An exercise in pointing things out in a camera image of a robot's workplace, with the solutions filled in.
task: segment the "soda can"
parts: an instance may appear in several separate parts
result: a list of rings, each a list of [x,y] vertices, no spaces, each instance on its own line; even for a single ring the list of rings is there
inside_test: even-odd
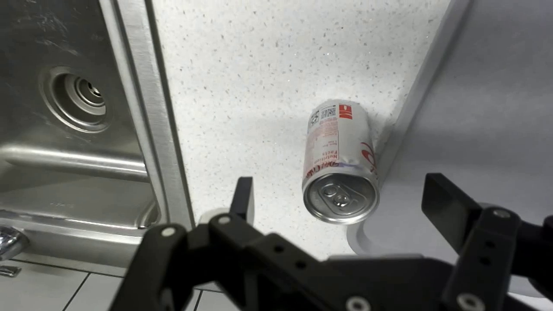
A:
[[[371,120],[360,104],[331,101],[312,115],[303,191],[308,211],[329,223],[359,223],[379,204]]]

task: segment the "speckled countertop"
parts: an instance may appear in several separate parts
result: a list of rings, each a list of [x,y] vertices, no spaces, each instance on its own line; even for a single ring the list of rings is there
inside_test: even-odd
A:
[[[303,206],[310,113],[362,102],[378,153],[448,0],[160,0],[156,16],[196,220],[255,177],[257,220],[317,258],[352,254],[346,229]]]

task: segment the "sink basin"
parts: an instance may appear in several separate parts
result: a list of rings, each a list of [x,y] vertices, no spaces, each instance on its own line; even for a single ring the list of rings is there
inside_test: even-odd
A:
[[[125,268],[146,229],[193,227],[151,13],[0,4],[0,227],[30,239],[18,260]]]

